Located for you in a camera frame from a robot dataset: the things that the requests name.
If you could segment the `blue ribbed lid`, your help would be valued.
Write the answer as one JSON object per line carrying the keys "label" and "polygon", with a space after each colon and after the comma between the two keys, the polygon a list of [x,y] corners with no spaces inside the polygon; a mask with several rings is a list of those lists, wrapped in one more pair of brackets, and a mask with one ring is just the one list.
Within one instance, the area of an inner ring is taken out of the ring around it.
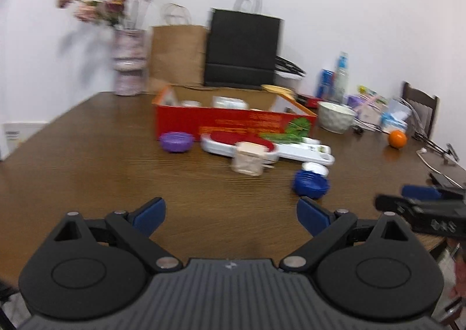
{"label": "blue ribbed lid", "polygon": [[295,173],[292,189],[300,197],[318,200],[329,191],[329,181],[320,174],[300,170]]}

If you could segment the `white pill bottle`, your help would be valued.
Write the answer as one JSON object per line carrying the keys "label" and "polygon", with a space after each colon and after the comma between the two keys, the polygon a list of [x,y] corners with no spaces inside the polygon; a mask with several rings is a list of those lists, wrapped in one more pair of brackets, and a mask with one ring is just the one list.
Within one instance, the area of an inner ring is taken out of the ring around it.
{"label": "white pill bottle", "polygon": [[248,110],[249,105],[243,100],[235,97],[214,96],[212,107],[215,109],[239,109]]}

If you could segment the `white tape roll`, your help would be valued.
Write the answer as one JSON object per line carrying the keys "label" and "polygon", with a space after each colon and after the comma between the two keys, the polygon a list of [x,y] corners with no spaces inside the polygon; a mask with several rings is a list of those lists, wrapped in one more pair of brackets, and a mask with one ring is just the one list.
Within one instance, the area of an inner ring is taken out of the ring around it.
{"label": "white tape roll", "polygon": [[181,102],[181,106],[187,108],[199,108],[202,106],[202,104],[197,101],[186,100]]}

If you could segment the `white plastic tool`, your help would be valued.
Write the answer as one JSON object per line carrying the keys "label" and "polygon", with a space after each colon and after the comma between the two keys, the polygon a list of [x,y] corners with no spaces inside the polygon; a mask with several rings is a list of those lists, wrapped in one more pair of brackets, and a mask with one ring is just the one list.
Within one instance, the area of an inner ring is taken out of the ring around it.
{"label": "white plastic tool", "polygon": [[324,166],[331,166],[335,161],[330,147],[326,145],[308,143],[276,144],[276,148],[280,158],[300,162],[313,162]]}

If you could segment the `white green tube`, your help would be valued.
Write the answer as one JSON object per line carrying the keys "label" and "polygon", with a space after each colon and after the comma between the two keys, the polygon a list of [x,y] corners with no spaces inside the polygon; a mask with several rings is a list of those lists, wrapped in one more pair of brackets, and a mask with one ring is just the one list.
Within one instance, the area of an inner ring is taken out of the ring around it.
{"label": "white green tube", "polygon": [[292,143],[291,146],[296,149],[311,150],[318,153],[332,153],[329,146],[321,144],[319,140],[307,137],[302,137],[301,142]]}

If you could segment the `orange fruit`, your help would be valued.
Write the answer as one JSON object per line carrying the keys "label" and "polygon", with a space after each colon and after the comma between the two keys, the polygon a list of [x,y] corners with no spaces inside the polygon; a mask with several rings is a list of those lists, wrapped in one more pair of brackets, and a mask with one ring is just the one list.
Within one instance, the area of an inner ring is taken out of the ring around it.
{"label": "orange fruit", "polygon": [[388,144],[396,150],[401,150],[407,144],[407,136],[400,130],[391,131],[388,135]]}

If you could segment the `white textured bowl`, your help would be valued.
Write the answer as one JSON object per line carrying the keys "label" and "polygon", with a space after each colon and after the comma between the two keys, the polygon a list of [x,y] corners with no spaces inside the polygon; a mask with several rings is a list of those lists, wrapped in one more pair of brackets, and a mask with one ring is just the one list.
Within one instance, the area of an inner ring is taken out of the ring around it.
{"label": "white textured bowl", "polygon": [[317,120],[323,129],[344,134],[354,123],[357,114],[351,108],[333,102],[319,102]]}

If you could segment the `colourful snack packet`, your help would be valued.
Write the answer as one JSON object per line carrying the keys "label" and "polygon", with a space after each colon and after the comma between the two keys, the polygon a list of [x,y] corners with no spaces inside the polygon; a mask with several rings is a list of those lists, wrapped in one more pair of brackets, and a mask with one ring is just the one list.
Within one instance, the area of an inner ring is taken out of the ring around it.
{"label": "colourful snack packet", "polygon": [[366,86],[359,85],[358,94],[359,96],[363,97],[366,101],[385,101],[385,98],[382,95]]}

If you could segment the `blue soda can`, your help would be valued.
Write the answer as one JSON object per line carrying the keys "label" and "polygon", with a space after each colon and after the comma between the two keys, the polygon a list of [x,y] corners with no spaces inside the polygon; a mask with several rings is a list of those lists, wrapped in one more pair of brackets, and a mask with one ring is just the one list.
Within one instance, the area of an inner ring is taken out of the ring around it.
{"label": "blue soda can", "polygon": [[334,74],[335,73],[333,71],[322,69],[319,75],[315,97],[322,100],[328,100],[331,98],[333,93]]}

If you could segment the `yellow mug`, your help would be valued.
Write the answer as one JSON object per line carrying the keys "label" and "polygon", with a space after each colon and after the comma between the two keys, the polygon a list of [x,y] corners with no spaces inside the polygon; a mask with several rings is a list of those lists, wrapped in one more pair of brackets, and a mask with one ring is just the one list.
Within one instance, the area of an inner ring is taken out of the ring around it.
{"label": "yellow mug", "polygon": [[284,95],[286,97],[289,97],[292,100],[295,98],[295,92],[286,87],[264,84],[262,85],[262,89],[269,93],[275,93],[277,95]]}

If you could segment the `clear glass bottle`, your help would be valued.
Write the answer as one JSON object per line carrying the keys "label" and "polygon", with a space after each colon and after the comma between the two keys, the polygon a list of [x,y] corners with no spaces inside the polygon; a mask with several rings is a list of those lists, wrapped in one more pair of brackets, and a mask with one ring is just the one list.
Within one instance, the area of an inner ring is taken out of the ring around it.
{"label": "clear glass bottle", "polygon": [[336,103],[342,104],[347,91],[348,84],[348,68],[347,68],[347,53],[340,54],[337,69],[333,78],[333,98]]}

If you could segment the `clear food container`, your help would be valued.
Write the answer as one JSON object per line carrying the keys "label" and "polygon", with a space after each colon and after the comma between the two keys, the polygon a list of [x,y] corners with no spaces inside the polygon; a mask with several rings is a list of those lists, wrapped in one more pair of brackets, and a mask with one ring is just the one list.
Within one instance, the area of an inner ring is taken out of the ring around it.
{"label": "clear food container", "polygon": [[274,84],[292,91],[297,91],[306,72],[291,61],[281,56],[276,57]]}

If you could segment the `pink ceramic vase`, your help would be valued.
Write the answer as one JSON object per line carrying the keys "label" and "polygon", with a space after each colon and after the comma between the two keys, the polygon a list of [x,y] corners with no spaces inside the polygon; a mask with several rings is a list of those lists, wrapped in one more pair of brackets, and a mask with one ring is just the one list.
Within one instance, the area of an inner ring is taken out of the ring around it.
{"label": "pink ceramic vase", "polygon": [[137,96],[145,89],[147,50],[143,30],[115,30],[112,46],[112,66],[115,70],[114,93]]}

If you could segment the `brown paper bag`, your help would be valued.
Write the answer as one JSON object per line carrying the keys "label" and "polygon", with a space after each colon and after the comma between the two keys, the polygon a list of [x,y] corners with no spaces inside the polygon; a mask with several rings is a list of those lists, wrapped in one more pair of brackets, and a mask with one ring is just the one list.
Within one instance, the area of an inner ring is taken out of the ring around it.
{"label": "brown paper bag", "polygon": [[208,30],[194,25],[180,4],[165,4],[163,26],[152,28],[147,91],[158,93],[168,85],[202,86]]}

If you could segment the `black paper bag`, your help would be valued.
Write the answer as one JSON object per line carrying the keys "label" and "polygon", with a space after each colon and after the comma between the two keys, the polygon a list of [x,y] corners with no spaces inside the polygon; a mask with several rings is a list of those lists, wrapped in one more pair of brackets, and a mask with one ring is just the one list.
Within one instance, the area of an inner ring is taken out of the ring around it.
{"label": "black paper bag", "polygon": [[262,0],[214,8],[204,59],[204,85],[259,90],[276,71],[281,19],[262,15]]}

